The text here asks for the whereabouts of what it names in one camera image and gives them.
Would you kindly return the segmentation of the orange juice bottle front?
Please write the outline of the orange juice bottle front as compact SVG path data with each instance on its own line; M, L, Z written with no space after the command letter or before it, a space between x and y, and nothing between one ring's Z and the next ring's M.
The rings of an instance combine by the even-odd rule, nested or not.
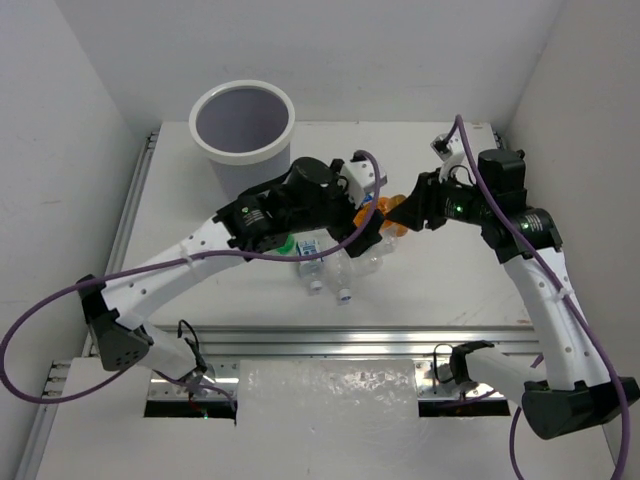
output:
M389 211L388 209L389 200L390 200L389 197L385 197L385 196L380 197L376 203L375 209L379 210L383 215L386 215L387 212ZM368 212L372 209L372 206L373 206L373 197L368 196L353 219L353 223L356 227L360 227L364 223L364 219L368 214Z

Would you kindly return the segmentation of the orange juice bottle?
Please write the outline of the orange juice bottle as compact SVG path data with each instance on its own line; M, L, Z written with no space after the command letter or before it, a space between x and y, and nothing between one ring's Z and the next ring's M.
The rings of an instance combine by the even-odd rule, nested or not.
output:
M384 215L387 215L391 210L403 203L405 200L406 196L403 194L397 194L391 197L383 197L378 202L378 209ZM408 233L408 228L398 223L385 220L380 228L380 232L382 234L389 234L395 237L402 237Z
M375 209L379 210L383 215L386 215L387 212L389 211L388 209L389 200L390 200L389 197L385 197L385 196L380 197L376 203ZM353 219L353 223L356 227L360 227L364 223L364 219L368 214L368 212L372 209L372 206L373 206L373 197L368 196Z

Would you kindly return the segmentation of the clear bottle dark green label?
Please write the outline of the clear bottle dark green label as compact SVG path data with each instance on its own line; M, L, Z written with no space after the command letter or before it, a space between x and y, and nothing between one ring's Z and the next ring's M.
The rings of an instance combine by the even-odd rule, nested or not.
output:
M397 236L383 235L379 243L351 260L352 274L355 277L365 277L378 272L384 263L384 258L395 252L398 243Z

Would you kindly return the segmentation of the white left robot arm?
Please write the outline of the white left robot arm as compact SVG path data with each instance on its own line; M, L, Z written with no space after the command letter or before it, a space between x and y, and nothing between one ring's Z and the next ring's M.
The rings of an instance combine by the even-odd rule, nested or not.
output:
M79 296L103 368L134 365L175 381L195 382L207 372L196 341L172 336L152 314L207 278L252 259L271 256L293 234L325 230L350 256L380 242L383 214L354 220L368 196L379 195L385 171L364 151L330 164L293 161L281 176L243 191L177 244L129 271L82 278Z

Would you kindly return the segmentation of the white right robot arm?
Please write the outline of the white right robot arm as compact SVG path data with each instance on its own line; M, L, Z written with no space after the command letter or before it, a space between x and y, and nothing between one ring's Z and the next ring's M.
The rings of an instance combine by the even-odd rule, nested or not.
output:
M413 231L435 230L449 220L478 225L481 236L515 284L538 335L543 370L530 370L488 341L455 347L438 380L464 390L485 383L516 403L542 439L611 422L619 398L593 343L566 306L572 297L562 240L551 215L527 202L521 151L485 150L478 159L483 182L506 215L502 223L479 185L458 181L462 154L444 153L443 164L419 175L408 198L387 215Z

